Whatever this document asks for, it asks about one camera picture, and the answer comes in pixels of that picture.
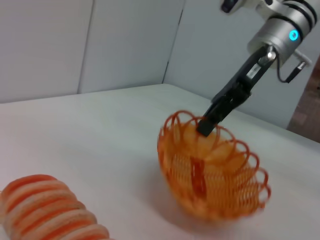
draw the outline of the cable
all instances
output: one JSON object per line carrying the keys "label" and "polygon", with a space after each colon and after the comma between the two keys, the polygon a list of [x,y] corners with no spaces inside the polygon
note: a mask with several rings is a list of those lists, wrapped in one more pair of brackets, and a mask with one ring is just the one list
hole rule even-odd
{"label": "cable", "polygon": [[290,73],[290,75],[286,78],[286,80],[283,80],[280,76],[280,55],[278,54],[277,50],[274,50],[275,54],[277,56],[276,60],[276,74],[278,77],[278,80],[283,84],[289,84],[301,71],[304,69],[304,67],[307,65],[305,61],[301,61],[298,66],[293,69],[293,71]]}
{"label": "cable", "polygon": [[287,82],[287,80],[282,80],[281,76],[280,76],[280,57],[279,57],[279,54],[278,52],[275,50],[275,53],[276,53],[276,56],[277,56],[277,59],[276,59],[276,75],[278,77],[278,80],[285,84],[285,83],[289,83]]}

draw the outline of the white wall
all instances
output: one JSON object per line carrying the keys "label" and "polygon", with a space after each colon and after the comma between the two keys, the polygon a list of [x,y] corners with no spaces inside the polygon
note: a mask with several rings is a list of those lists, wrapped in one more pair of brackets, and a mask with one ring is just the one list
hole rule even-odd
{"label": "white wall", "polygon": [[184,0],[96,0],[80,92],[160,84]]}
{"label": "white wall", "polygon": [[[253,10],[226,16],[216,0],[186,0],[164,82],[211,99],[249,57],[247,43],[263,23]],[[314,62],[320,54],[319,39],[318,23],[299,48]],[[281,70],[283,78],[297,64],[292,57]],[[305,68],[290,84],[278,82],[270,69],[239,110],[286,128],[312,68]]]}
{"label": "white wall", "polygon": [[0,0],[0,103],[76,94],[92,0]]}

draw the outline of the orange wire basket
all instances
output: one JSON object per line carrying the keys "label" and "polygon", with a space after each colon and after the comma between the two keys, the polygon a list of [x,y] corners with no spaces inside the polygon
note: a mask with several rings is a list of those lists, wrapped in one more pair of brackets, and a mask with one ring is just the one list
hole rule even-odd
{"label": "orange wire basket", "polygon": [[[201,136],[196,127],[202,118],[178,111],[160,130],[159,164],[176,200],[206,221],[236,220],[264,209],[271,189],[259,157],[222,126]],[[262,181],[258,173],[263,174]]]}

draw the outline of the blue indicator light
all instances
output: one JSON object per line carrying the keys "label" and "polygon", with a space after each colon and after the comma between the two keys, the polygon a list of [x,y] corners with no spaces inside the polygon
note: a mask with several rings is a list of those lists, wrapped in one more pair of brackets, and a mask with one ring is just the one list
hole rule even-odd
{"label": "blue indicator light", "polygon": [[295,41],[299,38],[299,33],[297,30],[292,30],[289,34],[289,38],[291,41]]}

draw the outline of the orange mesh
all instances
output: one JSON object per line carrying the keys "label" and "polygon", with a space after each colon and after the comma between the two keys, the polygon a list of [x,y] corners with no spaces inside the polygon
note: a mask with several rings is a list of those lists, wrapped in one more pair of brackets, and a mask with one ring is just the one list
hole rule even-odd
{"label": "orange mesh", "polygon": [[222,126],[203,137],[196,131],[201,119],[178,111],[160,130],[159,164],[174,197],[189,213],[208,221],[235,220],[263,209],[271,189],[259,157]]}

